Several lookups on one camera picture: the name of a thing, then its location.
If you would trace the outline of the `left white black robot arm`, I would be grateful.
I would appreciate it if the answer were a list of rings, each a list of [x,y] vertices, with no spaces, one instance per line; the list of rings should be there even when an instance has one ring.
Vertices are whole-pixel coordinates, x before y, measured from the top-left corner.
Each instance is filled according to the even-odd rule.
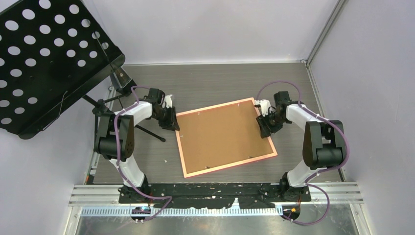
[[[133,152],[135,128],[146,119],[155,119],[162,129],[179,131],[173,95],[150,88],[148,95],[137,98],[129,107],[118,112],[106,111],[97,128],[94,151],[109,160],[119,172],[123,187],[120,192],[143,203],[154,197],[146,175],[140,170]]]

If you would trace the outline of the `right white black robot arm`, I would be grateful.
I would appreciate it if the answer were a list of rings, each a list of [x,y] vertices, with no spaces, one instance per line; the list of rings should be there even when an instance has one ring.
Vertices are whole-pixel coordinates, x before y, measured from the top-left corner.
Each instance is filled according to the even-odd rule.
[[[293,101],[287,91],[274,94],[275,106],[270,101],[256,100],[260,114],[256,118],[261,138],[270,137],[284,124],[296,124],[304,131],[302,160],[292,170],[283,174],[275,196],[286,201],[305,193],[307,183],[321,171],[337,167],[346,159],[346,142],[343,124],[327,120],[313,113],[304,104]]]

